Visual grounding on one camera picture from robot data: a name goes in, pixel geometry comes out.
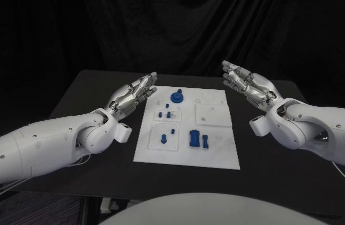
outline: blue rectangular piece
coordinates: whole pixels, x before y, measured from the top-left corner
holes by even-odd
[[[205,149],[208,149],[207,138],[208,138],[208,136],[204,135],[204,136],[202,136],[202,145],[204,145],[204,148],[205,148]]]
[[[191,147],[199,147],[199,131],[198,130],[191,130],[189,134],[191,134],[189,146]]]

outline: white round object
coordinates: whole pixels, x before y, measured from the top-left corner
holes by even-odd
[[[178,194],[152,199],[108,218],[101,225],[325,225],[302,213],[247,197]]]

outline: robotic hand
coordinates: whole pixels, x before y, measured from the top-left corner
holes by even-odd
[[[345,165],[345,109],[316,107],[283,98],[276,86],[260,74],[222,62],[224,84],[243,93],[266,112],[250,121],[257,136],[272,133],[289,149],[305,149]]]
[[[126,143],[131,128],[118,123],[156,88],[157,73],[124,85],[105,108],[90,114],[45,120],[0,137],[0,184],[68,167],[85,155],[101,153],[116,139]]]

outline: small blue part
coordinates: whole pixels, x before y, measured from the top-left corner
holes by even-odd
[[[191,130],[189,134],[191,134],[189,146],[191,147],[199,147],[199,131],[198,130]]]
[[[168,142],[168,136],[165,134],[162,134],[162,140],[160,142],[165,144]]]
[[[183,101],[182,89],[178,89],[178,92],[172,94],[170,99],[172,99],[172,102],[176,104]]]
[[[202,145],[204,145],[204,148],[205,148],[205,149],[208,149],[207,138],[208,138],[208,136],[204,135],[204,136],[202,136]]]

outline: silver metal part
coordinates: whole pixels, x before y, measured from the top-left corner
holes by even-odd
[[[157,73],[142,77],[131,84],[124,85],[111,95],[105,106],[105,111],[121,120],[136,110],[136,106],[142,103],[156,92],[156,88],[150,89],[157,80]]]
[[[222,62],[224,84],[243,93],[248,102],[263,111],[270,108],[283,100],[279,90],[272,81],[257,73],[251,73],[243,67],[234,65],[228,61]]]

